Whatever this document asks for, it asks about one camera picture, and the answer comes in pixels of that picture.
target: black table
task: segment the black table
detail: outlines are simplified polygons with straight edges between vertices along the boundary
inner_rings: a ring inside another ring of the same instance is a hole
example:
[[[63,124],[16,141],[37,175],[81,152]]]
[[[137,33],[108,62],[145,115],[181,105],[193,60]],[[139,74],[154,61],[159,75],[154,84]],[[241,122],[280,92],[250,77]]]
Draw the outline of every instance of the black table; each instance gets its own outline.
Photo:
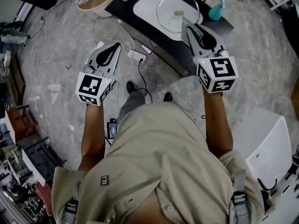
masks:
[[[196,66],[192,61],[193,54],[191,49],[182,41],[172,40],[154,26],[135,15],[133,12],[133,6],[137,1],[138,0],[128,0],[123,2],[122,0],[113,0],[105,10],[156,43],[168,54],[169,57],[171,56],[173,60],[178,62],[188,73],[195,74]],[[233,30],[234,27],[223,17],[219,21],[211,20],[208,17],[208,12],[211,9],[209,5],[201,0],[196,1],[199,5],[201,14],[203,15],[204,20],[202,25],[211,28],[222,38],[227,36]]]

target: shirt button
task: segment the shirt button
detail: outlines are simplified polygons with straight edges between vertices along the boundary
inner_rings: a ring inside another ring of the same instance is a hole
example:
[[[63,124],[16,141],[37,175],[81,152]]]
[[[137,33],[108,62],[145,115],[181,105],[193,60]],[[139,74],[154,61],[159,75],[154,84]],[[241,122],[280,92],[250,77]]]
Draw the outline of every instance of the shirt button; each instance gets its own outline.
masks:
[[[168,211],[174,211],[174,207],[173,207],[173,206],[168,206],[166,209],[167,209]]]

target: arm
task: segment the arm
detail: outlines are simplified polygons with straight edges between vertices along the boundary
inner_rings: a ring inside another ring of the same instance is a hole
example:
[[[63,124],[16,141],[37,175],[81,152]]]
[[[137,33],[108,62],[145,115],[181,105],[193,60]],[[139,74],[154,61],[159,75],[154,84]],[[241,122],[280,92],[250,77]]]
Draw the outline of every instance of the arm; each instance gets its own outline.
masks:
[[[206,142],[217,158],[233,150],[233,136],[226,119],[220,93],[209,94],[202,87],[205,98]]]
[[[88,172],[104,158],[105,131],[103,105],[88,105],[81,143],[82,161],[78,171]]]

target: shoulder strap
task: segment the shoulder strap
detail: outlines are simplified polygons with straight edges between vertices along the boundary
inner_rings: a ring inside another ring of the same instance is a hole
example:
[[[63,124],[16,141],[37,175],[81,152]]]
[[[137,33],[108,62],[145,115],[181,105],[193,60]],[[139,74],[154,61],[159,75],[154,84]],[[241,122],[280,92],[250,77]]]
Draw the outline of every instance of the shoulder strap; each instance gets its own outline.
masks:
[[[235,173],[234,194],[229,204],[229,224],[251,224],[251,211],[244,193],[246,170]]]

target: gray pants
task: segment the gray pants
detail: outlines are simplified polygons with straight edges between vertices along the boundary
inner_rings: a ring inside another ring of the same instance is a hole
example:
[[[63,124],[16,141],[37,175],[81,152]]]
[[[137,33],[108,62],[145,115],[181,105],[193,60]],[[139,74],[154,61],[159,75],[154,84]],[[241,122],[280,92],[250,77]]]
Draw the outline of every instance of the gray pants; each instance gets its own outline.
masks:
[[[120,115],[118,116],[118,123],[120,124],[123,118],[133,111],[134,109],[138,108],[141,105],[145,104],[145,98],[141,91],[134,91],[132,92],[126,103],[123,105],[123,107],[120,110]]]

